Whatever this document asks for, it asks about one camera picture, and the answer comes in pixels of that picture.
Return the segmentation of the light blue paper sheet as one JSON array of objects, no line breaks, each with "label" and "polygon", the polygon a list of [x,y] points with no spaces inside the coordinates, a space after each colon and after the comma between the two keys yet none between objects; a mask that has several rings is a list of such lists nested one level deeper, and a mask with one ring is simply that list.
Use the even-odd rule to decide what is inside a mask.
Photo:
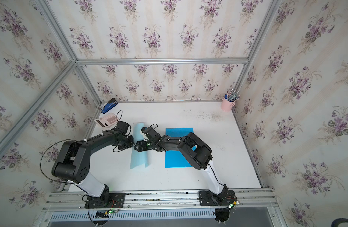
[{"label": "light blue paper sheet", "polygon": [[[138,141],[143,141],[144,137],[142,135],[141,129],[144,127],[144,123],[137,123],[133,129],[133,139],[134,145]],[[134,148],[132,148],[131,159],[130,159],[130,169],[134,169],[138,166],[144,166],[147,168],[149,166],[148,163],[148,155],[146,151],[138,152]]]}]

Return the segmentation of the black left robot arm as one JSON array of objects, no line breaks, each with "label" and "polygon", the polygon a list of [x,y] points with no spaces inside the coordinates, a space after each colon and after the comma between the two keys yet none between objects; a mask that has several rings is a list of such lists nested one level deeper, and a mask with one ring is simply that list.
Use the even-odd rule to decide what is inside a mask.
[{"label": "black left robot arm", "polygon": [[51,173],[67,183],[76,185],[89,198],[107,203],[109,188],[91,174],[91,155],[108,146],[127,149],[133,145],[132,135],[127,136],[115,130],[105,130],[99,135],[81,141],[68,140],[63,143]]}]

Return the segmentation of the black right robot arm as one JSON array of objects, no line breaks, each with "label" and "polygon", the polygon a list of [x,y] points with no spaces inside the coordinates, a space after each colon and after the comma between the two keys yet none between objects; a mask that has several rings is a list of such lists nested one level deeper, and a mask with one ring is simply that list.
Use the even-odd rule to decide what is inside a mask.
[{"label": "black right robot arm", "polygon": [[229,188],[217,176],[212,161],[212,150],[197,135],[190,132],[183,137],[161,136],[158,133],[145,133],[146,139],[136,142],[137,152],[155,150],[157,152],[178,151],[195,169],[204,173],[209,187],[209,195],[217,204],[224,201]]}]

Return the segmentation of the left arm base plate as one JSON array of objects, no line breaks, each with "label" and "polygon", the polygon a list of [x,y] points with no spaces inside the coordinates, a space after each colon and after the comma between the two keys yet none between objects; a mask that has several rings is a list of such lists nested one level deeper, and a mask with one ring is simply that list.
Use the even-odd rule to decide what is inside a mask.
[{"label": "left arm base plate", "polygon": [[88,196],[85,209],[122,208],[126,193],[109,193],[101,197]]}]

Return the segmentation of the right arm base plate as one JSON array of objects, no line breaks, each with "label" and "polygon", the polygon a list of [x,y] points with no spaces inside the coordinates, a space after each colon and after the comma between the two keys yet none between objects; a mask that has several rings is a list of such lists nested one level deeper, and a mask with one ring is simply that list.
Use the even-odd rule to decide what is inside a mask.
[{"label": "right arm base plate", "polygon": [[199,191],[200,206],[230,206],[237,204],[234,191],[224,189],[219,195],[211,191]]}]

